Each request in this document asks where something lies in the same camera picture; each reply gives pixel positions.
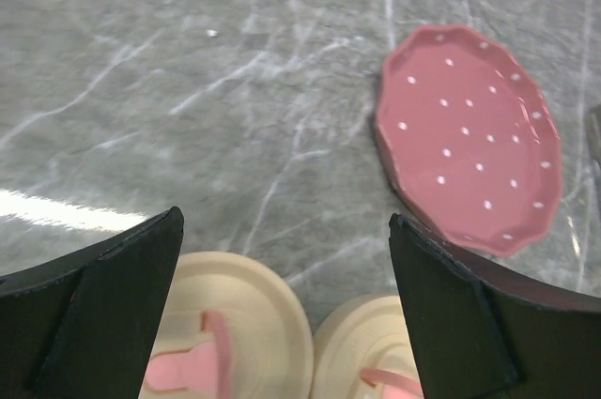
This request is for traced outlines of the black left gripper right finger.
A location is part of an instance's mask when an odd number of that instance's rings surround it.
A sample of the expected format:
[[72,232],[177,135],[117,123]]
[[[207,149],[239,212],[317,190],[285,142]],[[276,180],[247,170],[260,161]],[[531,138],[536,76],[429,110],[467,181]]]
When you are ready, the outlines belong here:
[[390,219],[394,276],[427,398],[597,398],[600,300]]

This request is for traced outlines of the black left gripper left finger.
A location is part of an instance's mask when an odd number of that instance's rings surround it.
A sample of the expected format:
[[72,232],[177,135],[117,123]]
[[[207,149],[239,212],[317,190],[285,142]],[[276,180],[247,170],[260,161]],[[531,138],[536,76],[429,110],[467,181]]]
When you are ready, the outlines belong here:
[[1,279],[4,398],[135,398],[183,240],[172,207]]

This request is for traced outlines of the cream lid with pink knob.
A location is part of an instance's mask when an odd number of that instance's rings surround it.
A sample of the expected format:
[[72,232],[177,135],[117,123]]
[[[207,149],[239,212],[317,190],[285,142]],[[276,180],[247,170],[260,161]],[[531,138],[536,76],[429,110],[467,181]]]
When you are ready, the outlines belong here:
[[308,318],[274,271],[234,253],[182,255],[146,369],[142,398],[306,398]]

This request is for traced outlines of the metal tongs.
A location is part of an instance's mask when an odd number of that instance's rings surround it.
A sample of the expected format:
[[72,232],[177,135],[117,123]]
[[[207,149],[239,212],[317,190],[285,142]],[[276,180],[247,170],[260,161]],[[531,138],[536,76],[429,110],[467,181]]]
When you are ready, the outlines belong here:
[[593,107],[588,114],[588,143],[591,157],[600,163],[601,133],[600,133],[601,106]]

